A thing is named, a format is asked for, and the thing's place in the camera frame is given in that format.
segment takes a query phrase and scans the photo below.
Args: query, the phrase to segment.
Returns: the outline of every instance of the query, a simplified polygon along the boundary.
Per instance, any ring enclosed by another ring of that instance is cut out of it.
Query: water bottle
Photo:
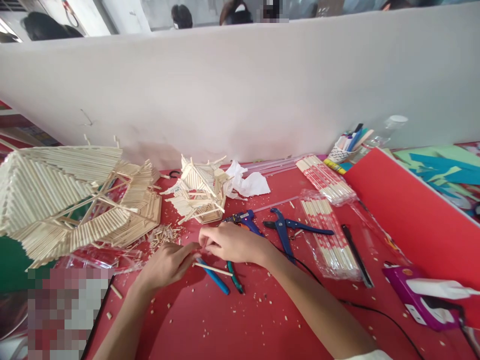
[[[382,148],[389,142],[395,130],[400,129],[409,119],[401,115],[392,115],[384,121],[381,129],[375,130],[367,140],[361,144],[358,152],[350,160],[352,164],[357,163],[361,158],[367,155],[373,148]]]

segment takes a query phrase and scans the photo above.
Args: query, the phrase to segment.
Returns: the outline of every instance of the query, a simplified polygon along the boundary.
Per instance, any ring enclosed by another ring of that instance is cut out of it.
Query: pen holder
[[[334,162],[335,164],[339,164],[342,161],[346,160],[350,155],[355,154],[356,151],[345,151],[339,147],[334,147],[330,154],[328,154],[327,159]]]

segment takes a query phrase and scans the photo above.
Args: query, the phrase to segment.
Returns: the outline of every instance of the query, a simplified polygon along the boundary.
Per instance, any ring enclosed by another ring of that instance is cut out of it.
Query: hand
[[[223,260],[260,266],[274,249],[266,238],[231,222],[222,222],[218,227],[202,227],[198,242]]]
[[[138,275],[137,281],[143,290],[155,292],[171,283],[180,280],[187,272],[199,253],[192,253],[201,249],[198,242],[191,242],[186,246],[165,242],[152,255]]]

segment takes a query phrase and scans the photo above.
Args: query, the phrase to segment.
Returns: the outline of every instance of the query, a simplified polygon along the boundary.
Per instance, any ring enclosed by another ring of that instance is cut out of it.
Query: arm
[[[373,339],[337,299],[264,237],[232,223],[222,223],[219,227],[202,228],[199,242],[224,260],[255,263],[266,268],[335,359],[347,359],[377,349]]]
[[[187,246],[164,243],[150,258],[128,290],[118,316],[93,360],[133,360],[139,345],[140,331],[150,300],[155,293],[180,280],[199,254],[196,242]]]

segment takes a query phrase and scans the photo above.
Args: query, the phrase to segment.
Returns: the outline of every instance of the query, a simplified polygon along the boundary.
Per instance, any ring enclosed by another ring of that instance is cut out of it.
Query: bottle cap
[[[395,123],[406,123],[409,120],[408,117],[402,115],[392,115],[388,119]]]

